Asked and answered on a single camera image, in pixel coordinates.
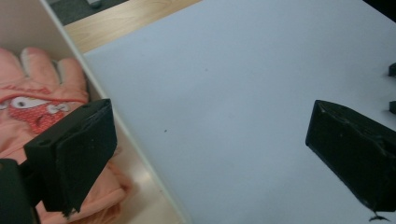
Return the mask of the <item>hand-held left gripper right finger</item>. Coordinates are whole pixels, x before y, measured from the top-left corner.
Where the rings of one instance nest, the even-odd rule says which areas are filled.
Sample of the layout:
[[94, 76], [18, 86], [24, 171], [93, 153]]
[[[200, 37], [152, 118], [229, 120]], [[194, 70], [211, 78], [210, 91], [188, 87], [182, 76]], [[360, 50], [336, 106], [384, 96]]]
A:
[[374, 212], [396, 211], [396, 132], [332, 102], [316, 100], [305, 144]]

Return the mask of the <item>pink glove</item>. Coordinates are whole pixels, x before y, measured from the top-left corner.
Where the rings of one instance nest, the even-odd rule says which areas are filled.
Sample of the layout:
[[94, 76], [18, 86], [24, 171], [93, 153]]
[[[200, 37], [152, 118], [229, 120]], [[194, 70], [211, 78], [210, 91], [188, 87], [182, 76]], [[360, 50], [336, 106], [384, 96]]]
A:
[[[19, 57], [0, 48], [0, 159], [26, 160], [23, 146], [88, 102], [83, 70], [74, 58], [55, 63], [46, 51], [26, 48]], [[42, 224], [114, 224], [130, 180], [108, 163], [78, 213], [64, 217], [36, 209]]]

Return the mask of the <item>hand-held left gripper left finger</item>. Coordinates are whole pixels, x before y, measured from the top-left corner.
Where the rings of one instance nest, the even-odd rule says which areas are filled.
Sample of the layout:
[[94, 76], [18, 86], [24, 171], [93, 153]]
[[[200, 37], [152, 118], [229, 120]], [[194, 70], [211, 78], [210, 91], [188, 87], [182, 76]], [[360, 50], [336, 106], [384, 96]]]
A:
[[118, 140], [111, 101], [87, 103], [24, 145], [32, 205], [68, 216], [79, 211]]

